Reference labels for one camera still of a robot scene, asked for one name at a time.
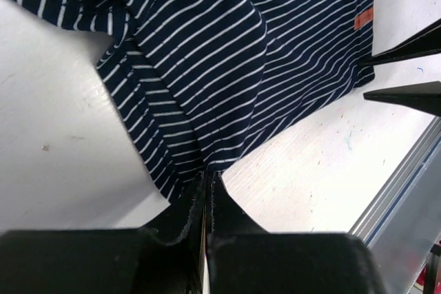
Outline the striped blue cloth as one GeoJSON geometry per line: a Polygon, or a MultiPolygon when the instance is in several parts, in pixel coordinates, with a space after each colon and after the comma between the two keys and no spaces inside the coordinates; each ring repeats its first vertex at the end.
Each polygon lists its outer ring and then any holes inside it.
{"type": "Polygon", "coordinates": [[[375,76],[373,0],[14,1],[114,39],[97,72],[169,201],[375,76]]]}

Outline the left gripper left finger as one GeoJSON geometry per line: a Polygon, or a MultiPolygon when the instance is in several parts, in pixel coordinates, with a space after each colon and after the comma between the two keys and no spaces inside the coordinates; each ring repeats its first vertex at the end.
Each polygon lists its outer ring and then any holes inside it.
{"type": "Polygon", "coordinates": [[[138,228],[1,234],[2,293],[201,293],[206,175],[138,228]]]}

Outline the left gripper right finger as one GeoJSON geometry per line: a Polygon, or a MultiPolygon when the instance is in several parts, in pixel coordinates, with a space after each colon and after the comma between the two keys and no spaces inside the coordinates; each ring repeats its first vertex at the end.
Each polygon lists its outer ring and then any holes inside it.
{"type": "Polygon", "coordinates": [[[230,197],[220,174],[205,185],[211,293],[378,293],[378,272],[359,238],[270,233],[230,197]]]}

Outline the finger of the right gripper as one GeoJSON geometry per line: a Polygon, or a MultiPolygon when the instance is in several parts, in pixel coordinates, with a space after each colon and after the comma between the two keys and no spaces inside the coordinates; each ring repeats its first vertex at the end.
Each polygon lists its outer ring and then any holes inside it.
{"type": "Polygon", "coordinates": [[[401,105],[440,117],[441,82],[433,81],[365,92],[367,101],[401,105]]]}
{"type": "Polygon", "coordinates": [[[409,37],[399,45],[361,60],[361,67],[395,63],[440,53],[440,20],[409,37]]]}

